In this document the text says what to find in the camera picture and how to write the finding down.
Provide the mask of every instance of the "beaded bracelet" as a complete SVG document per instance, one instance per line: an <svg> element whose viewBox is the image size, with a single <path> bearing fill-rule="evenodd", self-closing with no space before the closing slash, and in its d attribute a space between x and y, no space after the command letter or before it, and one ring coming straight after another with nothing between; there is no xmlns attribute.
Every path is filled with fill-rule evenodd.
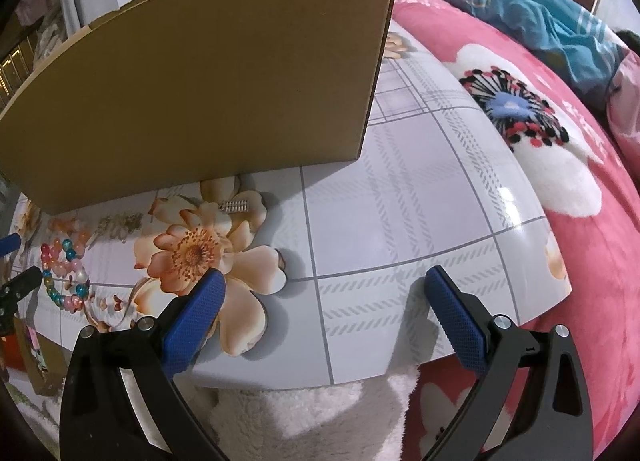
<svg viewBox="0 0 640 461"><path fill-rule="evenodd" d="M75 245L71 242L71 239L65 239L60 242L60 239L56 238L53 244L49 246L44 243L40 247L42 255L40 260L42 261L42 277L44 279L44 285L47 288L47 295L60 309L75 313L79 309L84 307L84 301L89 295L89 276L82 266L80 259L84 256L84 235L81 235L80 242ZM65 259L59 261L60 252L65 252ZM57 277L66 277L69 275L69 291L74 289L74 293L71 295L61 295L54 287L53 273Z"/></svg>

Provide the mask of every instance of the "flower center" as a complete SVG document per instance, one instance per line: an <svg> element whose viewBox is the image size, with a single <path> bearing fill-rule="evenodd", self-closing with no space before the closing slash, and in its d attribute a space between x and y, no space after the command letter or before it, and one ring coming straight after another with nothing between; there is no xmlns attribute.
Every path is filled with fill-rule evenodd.
<svg viewBox="0 0 640 461"><path fill-rule="evenodd" d="M215 232L202 227L188 231L172 253L174 270L181 279L195 281L210 267L220 266L222 248Z"/></svg>

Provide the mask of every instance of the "blue gripper pad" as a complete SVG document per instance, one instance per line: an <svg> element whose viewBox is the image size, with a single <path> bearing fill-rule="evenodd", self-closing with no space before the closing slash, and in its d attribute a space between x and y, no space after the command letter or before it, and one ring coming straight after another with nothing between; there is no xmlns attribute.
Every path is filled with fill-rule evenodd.
<svg viewBox="0 0 640 461"><path fill-rule="evenodd" d="M453 281L448 276L444 278L443 273L439 266L430 268L424 279L424 292L460 363L480 378L487 369L486 337L449 286L450 282L455 287Z"/></svg>
<svg viewBox="0 0 640 461"><path fill-rule="evenodd" d="M11 234L4 239L0 239L0 257L4 257L12 253L12 251L18 250L21 243L22 241L18 234Z"/></svg>
<svg viewBox="0 0 640 461"><path fill-rule="evenodd" d="M210 269L191 292L193 296L162 340L162 370L170 380L189 367L225 300L222 273Z"/></svg>

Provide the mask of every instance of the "silver hair comb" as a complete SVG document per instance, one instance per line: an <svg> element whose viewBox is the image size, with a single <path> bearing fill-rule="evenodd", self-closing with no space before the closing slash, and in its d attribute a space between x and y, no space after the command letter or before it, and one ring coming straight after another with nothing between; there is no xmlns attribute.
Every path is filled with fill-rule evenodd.
<svg viewBox="0 0 640 461"><path fill-rule="evenodd" d="M220 205L220 212L224 212L225 214L249 212L249 203L246 199L225 201Z"/></svg>

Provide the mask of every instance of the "blue patterned fabric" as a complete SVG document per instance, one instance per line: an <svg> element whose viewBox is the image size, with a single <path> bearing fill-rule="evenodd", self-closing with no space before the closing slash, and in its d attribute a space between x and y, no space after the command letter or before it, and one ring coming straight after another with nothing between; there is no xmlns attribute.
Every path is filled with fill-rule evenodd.
<svg viewBox="0 0 640 461"><path fill-rule="evenodd" d="M604 109L625 51L606 25L572 0L445 0L517 40L571 87Z"/></svg>

